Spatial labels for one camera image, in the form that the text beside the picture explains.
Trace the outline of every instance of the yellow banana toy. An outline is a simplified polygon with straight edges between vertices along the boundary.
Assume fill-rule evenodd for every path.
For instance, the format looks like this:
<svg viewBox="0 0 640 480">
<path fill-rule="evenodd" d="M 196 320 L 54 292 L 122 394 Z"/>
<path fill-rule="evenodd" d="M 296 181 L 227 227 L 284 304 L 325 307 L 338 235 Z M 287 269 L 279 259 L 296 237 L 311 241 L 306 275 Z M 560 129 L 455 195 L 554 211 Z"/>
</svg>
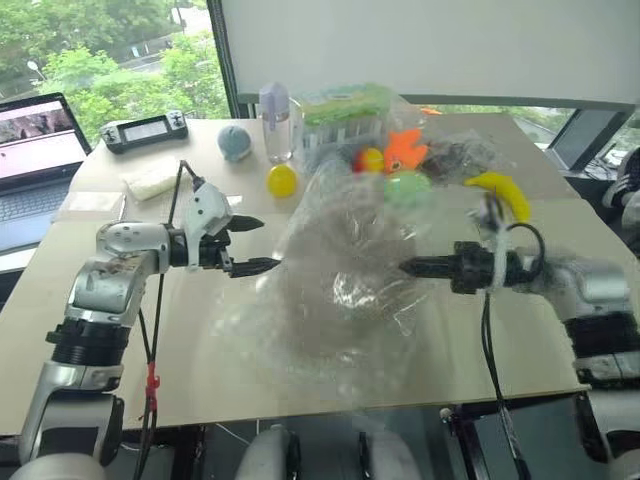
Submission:
<svg viewBox="0 0 640 480">
<path fill-rule="evenodd" d="M 528 223 L 531 218 L 529 201 L 522 190 L 515 184 L 513 178 L 496 172 L 485 172 L 464 182 L 468 187 L 480 187 L 495 192 L 498 197 L 507 202 L 516 221 Z"/>
</svg>

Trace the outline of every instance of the white wall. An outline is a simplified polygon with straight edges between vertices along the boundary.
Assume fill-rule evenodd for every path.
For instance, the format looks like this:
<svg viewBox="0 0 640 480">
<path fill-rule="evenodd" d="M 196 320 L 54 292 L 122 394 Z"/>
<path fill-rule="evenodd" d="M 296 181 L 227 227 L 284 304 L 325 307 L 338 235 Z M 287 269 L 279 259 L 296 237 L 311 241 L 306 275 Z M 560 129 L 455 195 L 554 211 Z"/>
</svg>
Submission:
<svg viewBox="0 0 640 480">
<path fill-rule="evenodd" d="M 404 94 L 637 103 L 639 0 L 223 0 L 239 93 L 376 81 Z"/>
</svg>

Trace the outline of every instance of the laptop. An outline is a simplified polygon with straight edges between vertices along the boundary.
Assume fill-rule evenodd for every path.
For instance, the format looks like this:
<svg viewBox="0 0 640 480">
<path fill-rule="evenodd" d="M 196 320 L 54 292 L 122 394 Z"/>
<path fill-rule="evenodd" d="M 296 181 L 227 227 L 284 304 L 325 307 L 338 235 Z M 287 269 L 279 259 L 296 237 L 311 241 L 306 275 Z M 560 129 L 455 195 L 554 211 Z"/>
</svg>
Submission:
<svg viewBox="0 0 640 480">
<path fill-rule="evenodd" d="M 0 252 L 36 245 L 91 153 L 61 93 L 0 104 Z"/>
</svg>

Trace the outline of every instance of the green ball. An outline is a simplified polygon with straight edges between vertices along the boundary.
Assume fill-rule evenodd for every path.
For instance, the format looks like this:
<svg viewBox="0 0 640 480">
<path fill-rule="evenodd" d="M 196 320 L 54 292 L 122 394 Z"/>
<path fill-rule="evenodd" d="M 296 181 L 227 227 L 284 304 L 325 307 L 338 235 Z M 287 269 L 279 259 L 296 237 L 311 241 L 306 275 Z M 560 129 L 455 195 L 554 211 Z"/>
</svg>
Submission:
<svg viewBox="0 0 640 480">
<path fill-rule="evenodd" d="M 416 171 L 402 171 L 389 175 L 384 184 L 384 200 L 396 208 L 424 206 L 431 194 L 431 182 Z"/>
</svg>

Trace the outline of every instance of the red cable tie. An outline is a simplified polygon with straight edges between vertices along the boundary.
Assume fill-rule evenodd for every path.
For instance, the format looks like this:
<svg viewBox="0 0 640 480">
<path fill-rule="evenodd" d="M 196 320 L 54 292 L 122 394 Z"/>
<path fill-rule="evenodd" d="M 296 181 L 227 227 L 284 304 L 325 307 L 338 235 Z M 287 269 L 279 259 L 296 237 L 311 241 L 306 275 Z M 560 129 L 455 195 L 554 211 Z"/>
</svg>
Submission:
<svg viewBox="0 0 640 480">
<path fill-rule="evenodd" d="M 147 387 L 145 393 L 149 398 L 149 406 L 152 412 L 158 410 L 158 398 L 156 397 L 156 391 L 160 387 L 160 377 L 156 376 L 156 362 L 149 362 L 147 364 Z"/>
</svg>

